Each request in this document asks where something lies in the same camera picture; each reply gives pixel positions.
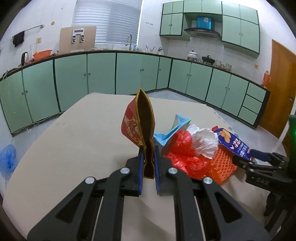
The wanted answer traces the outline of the orange thermos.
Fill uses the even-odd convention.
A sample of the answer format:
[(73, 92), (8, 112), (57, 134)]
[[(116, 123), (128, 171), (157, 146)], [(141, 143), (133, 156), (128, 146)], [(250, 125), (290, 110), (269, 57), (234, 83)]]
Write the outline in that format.
[(271, 80), (271, 76), (269, 74), (269, 71), (266, 70), (266, 72), (264, 73), (263, 75), (263, 79), (262, 79), (262, 82), (261, 82), (261, 86), (264, 87), (264, 88), (267, 88), (268, 87), (268, 84)]

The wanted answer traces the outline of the cardboard box with scale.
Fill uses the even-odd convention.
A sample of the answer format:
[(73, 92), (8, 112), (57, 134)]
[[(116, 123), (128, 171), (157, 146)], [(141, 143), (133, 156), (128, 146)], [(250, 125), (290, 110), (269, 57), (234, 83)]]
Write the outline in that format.
[(59, 54), (89, 51), (95, 47), (96, 26), (61, 28)]

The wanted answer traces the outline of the green upper kitchen cabinets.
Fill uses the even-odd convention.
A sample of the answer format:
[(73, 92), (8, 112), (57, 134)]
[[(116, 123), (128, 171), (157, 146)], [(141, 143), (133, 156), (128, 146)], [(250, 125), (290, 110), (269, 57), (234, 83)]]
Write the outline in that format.
[(257, 58), (260, 54), (258, 12), (229, 1), (173, 1), (163, 4), (159, 35), (167, 39), (190, 40), (185, 29), (196, 28), (198, 16), (212, 18), (212, 30), (226, 48)]

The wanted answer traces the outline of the orange foam fruit net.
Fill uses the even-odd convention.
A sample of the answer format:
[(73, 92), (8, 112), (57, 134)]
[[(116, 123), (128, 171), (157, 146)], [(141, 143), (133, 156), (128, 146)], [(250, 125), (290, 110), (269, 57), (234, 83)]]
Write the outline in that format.
[(236, 170), (237, 166), (233, 164), (232, 158), (234, 154), (231, 153), (222, 145), (218, 145), (218, 150), (211, 159), (211, 166), (206, 175), (212, 178), (217, 184), (222, 184), (226, 181)]

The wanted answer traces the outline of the dark hanging towel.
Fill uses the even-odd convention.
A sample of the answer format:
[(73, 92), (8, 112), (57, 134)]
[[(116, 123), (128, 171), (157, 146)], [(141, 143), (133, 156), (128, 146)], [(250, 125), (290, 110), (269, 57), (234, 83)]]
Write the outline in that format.
[(18, 45), (22, 44), (24, 41), (25, 31), (19, 32), (13, 36), (13, 45), (16, 48)]

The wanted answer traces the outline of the white plastic bag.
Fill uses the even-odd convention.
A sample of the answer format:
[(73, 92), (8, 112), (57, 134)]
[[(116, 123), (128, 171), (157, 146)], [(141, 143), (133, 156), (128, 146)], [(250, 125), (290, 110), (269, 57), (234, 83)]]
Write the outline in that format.
[(192, 137), (192, 148), (197, 156), (213, 159), (218, 150), (218, 135), (210, 128), (199, 128), (195, 124), (189, 124), (187, 131)]

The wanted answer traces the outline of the red gold paper bag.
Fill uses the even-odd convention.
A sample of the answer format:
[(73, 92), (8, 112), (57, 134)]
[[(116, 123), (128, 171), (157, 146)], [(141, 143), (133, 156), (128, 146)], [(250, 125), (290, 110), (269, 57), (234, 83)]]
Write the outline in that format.
[(144, 154), (144, 178), (155, 178), (154, 170), (154, 129), (155, 120), (152, 104), (147, 94), (138, 90), (128, 104), (121, 124), (121, 132), (140, 148)]

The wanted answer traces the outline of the brown wooden door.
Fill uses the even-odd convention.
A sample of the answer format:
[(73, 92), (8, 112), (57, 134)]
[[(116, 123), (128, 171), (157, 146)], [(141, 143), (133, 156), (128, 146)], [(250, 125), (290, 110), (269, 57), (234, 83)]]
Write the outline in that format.
[(279, 138), (295, 101), (295, 54), (272, 40), (269, 99), (259, 125)]

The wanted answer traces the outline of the orange plastic basin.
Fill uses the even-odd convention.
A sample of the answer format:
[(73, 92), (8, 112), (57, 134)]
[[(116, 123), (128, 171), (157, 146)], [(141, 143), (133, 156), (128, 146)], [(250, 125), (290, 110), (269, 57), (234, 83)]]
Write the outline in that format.
[(51, 56), (52, 50), (44, 50), (44, 51), (40, 51), (40, 52), (35, 52), (33, 54), (33, 59), (35, 61), (40, 61), (46, 58), (49, 58)]

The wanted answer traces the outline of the blue box on hood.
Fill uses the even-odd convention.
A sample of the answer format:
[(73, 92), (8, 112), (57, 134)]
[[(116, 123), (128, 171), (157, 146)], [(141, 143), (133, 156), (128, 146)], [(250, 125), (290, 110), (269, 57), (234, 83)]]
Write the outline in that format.
[(196, 22), (196, 27), (201, 28), (201, 29), (211, 30), (212, 29), (212, 18), (207, 17), (207, 16), (198, 16), (197, 22)]

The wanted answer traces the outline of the light blue milk carton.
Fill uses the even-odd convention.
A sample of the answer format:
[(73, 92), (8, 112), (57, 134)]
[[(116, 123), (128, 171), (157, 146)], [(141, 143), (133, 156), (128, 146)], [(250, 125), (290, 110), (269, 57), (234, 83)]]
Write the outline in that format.
[(171, 130), (168, 133), (154, 133), (154, 140), (164, 147), (177, 131), (186, 130), (190, 122), (190, 118), (176, 114)]

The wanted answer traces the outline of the blue snack bag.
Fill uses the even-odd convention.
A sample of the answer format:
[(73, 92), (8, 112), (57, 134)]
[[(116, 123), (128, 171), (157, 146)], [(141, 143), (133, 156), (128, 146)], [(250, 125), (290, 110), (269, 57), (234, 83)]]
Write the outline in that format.
[(217, 126), (213, 127), (212, 131), (217, 134), (219, 144), (224, 146), (232, 154), (253, 161), (253, 158), (250, 156), (250, 147), (241, 141), (239, 137)]

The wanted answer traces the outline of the red plastic bag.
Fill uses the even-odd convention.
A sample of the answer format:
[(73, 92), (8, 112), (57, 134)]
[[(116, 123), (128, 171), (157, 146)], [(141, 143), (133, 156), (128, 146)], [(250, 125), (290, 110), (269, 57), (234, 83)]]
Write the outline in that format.
[(165, 157), (173, 167), (185, 172), (189, 177), (201, 180), (211, 170), (210, 159), (195, 153), (191, 134), (186, 130), (177, 131), (172, 137)]

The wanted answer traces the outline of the electric kettle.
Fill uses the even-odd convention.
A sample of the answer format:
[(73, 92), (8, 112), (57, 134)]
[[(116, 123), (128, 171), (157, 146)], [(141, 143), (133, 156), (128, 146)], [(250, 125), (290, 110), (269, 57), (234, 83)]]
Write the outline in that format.
[(28, 52), (23, 52), (22, 53), (22, 56), (21, 56), (21, 66), (25, 66), (25, 65), (28, 65), (30, 64), (30, 55)]

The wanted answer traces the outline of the window with white blinds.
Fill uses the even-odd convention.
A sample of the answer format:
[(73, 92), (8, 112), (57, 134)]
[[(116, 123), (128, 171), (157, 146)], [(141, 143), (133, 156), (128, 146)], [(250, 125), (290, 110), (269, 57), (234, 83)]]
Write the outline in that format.
[(137, 44), (142, 1), (77, 1), (72, 26), (95, 26), (96, 44)]

